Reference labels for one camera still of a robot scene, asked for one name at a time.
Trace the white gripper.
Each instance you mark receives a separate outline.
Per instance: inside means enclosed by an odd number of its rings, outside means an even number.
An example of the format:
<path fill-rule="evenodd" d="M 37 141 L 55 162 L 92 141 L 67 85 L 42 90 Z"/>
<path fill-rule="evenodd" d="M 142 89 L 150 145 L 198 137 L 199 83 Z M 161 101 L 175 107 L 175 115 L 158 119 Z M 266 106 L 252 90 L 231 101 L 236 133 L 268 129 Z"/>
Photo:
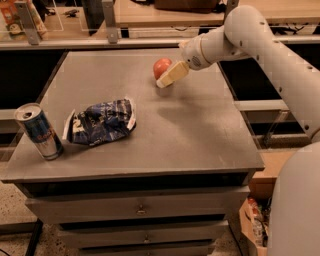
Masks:
<path fill-rule="evenodd" d="M 182 59 L 185 61 L 178 61 L 171 64 L 169 68 L 156 79 L 156 85 L 159 88 L 165 88 L 174 82 L 184 78 L 189 73 L 189 68 L 192 70 L 202 70 L 211 65 L 203 53 L 201 47 L 203 35 L 198 35 L 190 40 L 185 40 L 179 43 Z"/>

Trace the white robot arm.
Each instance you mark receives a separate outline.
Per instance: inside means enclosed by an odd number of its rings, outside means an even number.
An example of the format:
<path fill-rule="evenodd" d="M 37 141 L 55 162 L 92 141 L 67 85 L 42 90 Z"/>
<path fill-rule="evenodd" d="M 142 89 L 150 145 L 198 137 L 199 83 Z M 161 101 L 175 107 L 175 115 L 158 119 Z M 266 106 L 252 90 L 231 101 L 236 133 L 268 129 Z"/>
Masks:
<path fill-rule="evenodd" d="M 182 60 L 157 79 L 167 87 L 218 61 L 253 58 L 311 144 L 294 153 L 276 179 L 267 256 L 320 256 L 320 72 L 272 33 L 254 7 L 240 5 L 224 25 L 179 44 Z"/>

